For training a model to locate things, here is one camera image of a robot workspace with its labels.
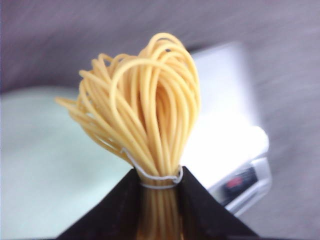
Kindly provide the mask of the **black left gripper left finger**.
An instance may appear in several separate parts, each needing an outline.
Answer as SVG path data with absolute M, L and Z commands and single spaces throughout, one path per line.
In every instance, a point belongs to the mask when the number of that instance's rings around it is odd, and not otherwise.
M 60 240 L 135 240 L 141 213 L 141 186 L 131 169 L 83 217 L 61 233 Z

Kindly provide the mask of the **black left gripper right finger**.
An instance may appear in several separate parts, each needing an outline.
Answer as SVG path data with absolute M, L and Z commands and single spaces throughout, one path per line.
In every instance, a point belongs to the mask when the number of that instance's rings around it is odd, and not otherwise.
M 184 240 L 256 240 L 258 235 L 217 202 L 187 167 L 177 185 Z

